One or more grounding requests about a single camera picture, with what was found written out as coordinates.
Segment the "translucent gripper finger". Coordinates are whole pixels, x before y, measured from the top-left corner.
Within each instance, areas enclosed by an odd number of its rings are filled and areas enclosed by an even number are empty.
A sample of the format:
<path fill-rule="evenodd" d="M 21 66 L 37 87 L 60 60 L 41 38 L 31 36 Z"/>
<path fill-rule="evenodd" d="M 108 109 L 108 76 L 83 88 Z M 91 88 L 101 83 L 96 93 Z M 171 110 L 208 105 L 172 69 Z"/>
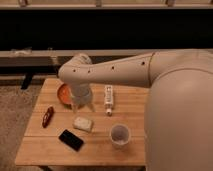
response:
<path fill-rule="evenodd" d="M 92 103 L 88 103 L 87 106 L 92 112 L 95 112 L 95 108 L 94 108 L 94 105 Z"/>
<path fill-rule="evenodd" d="M 76 114 L 78 110 L 78 106 L 76 104 L 72 104 L 71 107 L 72 107 L 73 113 Z"/>

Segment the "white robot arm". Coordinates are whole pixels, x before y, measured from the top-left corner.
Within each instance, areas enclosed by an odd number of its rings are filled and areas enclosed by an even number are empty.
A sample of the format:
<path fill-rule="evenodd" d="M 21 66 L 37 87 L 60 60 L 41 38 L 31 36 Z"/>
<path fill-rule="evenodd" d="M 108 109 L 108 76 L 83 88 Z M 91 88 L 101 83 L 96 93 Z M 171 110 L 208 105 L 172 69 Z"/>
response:
<path fill-rule="evenodd" d="M 147 88 L 147 171 L 213 171 L 213 53 L 169 50 L 98 64 L 78 54 L 59 78 L 76 105 L 90 101 L 92 83 Z"/>

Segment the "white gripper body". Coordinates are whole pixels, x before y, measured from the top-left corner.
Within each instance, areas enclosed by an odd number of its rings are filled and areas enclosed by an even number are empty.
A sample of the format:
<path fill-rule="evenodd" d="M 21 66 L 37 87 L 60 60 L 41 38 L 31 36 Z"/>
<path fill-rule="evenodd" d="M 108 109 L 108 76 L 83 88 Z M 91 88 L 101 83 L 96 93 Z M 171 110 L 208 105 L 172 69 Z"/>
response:
<path fill-rule="evenodd" d="M 87 105 L 92 101 L 92 90 L 89 84 L 71 85 L 71 97 L 75 105 Z"/>

